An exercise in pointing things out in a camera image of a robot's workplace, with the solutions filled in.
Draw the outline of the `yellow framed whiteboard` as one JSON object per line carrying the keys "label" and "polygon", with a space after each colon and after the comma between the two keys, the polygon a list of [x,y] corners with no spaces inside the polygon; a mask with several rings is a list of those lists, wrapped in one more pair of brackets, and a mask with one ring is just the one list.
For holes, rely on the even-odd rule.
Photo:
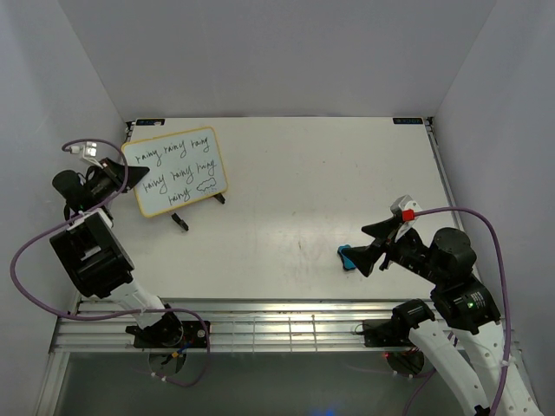
{"label": "yellow framed whiteboard", "polygon": [[122,146],[131,167],[148,174],[134,187],[141,214],[152,218],[226,192],[228,181],[216,131],[195,128]]}

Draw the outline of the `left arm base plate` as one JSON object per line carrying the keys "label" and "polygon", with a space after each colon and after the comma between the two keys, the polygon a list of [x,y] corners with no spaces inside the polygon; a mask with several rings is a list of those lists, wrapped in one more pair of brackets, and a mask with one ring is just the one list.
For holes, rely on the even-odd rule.
{"label": "left arm base plate", "polygon": [[206,348],[207,336],[210,334],[211,322],[181,321],[180,324],[171,323],[161,327],[161,323],[154,325],[154,329],[139,326],[126,326],[125,332],[134,337],[135,348]]}

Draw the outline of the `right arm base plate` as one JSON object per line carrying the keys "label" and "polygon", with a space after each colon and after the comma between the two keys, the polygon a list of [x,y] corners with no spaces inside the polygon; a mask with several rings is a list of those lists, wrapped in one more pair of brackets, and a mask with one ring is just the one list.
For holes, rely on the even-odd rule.
{"label": "right arm base plate", "polygon": [[363,338],[363,344],[367,348],[414,346],[408,339],[408,327],[394,320],[364,320],[356,326],[354,334]]}

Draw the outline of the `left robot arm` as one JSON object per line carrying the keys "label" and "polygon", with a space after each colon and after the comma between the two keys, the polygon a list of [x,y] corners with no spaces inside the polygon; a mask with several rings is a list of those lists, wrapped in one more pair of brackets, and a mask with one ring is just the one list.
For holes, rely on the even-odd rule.
{"label": "left robot arm", "polygon": [[52,186],[65,199],[66,230],[49,239],[79,293],[108,299],[134,314],[131,334],[155,347],[174,348],[184,341],[184,326],[169,306],[133,278],[134,265],[114,236],[114,220],[105,199],[123,188],[133,189],[149,173],[147,167],[125,166],[109,158],[82,176],[64,170]]}

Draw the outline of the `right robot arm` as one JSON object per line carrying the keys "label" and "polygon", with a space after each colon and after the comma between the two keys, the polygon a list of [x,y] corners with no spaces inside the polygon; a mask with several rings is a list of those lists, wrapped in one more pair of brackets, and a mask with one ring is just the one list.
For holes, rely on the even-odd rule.
{"label": "right robot arm", "polygon": [[505,351],[508,322],[473,273],[476,254],[469,237],[451,227],[424,244],[411,224],[390,218],[366,225],[367,246],[339,247],[346,270],[369,276],[394,263],[431,282],[432,305],[406,301],[382,325],[386,337],[412,344],[429,359],[466,415],[539,415],[540,409]]}

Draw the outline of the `blue whiteboard eraser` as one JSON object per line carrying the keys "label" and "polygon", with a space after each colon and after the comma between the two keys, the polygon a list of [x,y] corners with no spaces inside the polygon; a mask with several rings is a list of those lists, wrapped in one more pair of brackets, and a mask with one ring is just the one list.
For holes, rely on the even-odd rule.
{"label": "blue whiteboard eraser", "polygon": [[350,246],[348,244],[345,244],[345,245],[339,246],[337,249],[337,255],[341,260],[344,271],[351,271],[356,269],[356,266],[353,264],[353,262],[349,258],[347,258],[344,254],[344,251],[349,248]]}

